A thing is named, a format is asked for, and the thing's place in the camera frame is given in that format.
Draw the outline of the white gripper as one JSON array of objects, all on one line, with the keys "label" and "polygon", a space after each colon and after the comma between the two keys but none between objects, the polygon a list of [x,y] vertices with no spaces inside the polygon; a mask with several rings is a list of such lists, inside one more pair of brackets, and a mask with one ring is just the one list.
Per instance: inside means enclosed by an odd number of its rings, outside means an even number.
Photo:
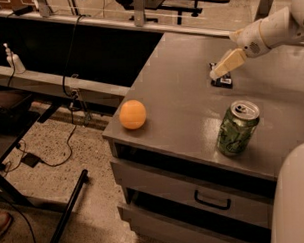
[{"label": "white gripper", "polygon": [[247,56],[256,58],[270,51],[261,37],[261,22],[261,20],[257,20],[229,35],[230,40],[235,42],[239,48],[228,50],[221,60],[212,67],[209,73],[211,79],[216,80],[233,71],[246,61]]}]

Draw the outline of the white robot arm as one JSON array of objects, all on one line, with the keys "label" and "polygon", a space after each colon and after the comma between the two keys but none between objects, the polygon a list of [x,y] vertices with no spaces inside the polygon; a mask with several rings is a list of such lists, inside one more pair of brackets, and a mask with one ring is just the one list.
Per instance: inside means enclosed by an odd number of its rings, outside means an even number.
[{"label": "white robot arm", "polygon": [[[213,80],[235,70],[246,59],[304,41],[304,0],[255,21],[229,35],[237,44],[211,68]],[[286,157],[276,184],[270,243],[304,243],[304,143]]]}]

